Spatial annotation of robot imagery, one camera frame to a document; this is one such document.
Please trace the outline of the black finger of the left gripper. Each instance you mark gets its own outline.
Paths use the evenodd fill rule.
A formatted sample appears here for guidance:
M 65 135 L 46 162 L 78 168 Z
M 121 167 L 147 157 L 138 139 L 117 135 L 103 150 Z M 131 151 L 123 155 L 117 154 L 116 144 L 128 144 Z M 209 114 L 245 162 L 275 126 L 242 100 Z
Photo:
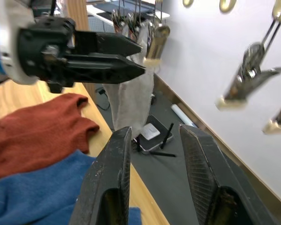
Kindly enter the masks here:
M 145 73 L 145 68 L 115 54 L 66 54 L 61 64 L 63 75 L 74 82 L 119 84 Z
M 117 33 L 75 31 L 73 52 L 114 54 L 124 57 L 140 53 L 142 47 L 133 40 Z

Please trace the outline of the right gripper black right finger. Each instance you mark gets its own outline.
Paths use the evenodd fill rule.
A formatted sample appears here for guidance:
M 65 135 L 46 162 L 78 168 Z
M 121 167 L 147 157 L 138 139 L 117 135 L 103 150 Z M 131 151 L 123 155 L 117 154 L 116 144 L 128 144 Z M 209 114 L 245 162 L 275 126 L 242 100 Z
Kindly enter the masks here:
M 244 171 L 220 150 L 211 135 L 185 124 L 179 126 L 179 133 L 199 224 L 279 224 Z

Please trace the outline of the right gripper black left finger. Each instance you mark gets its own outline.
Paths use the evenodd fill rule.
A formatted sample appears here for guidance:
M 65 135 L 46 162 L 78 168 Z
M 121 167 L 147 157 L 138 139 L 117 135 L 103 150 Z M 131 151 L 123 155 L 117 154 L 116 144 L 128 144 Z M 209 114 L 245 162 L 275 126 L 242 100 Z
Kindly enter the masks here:
M 71 225 L 128 223 L 131 134 L 130 127 L 113 132 L 87 170 L 69 221 Z

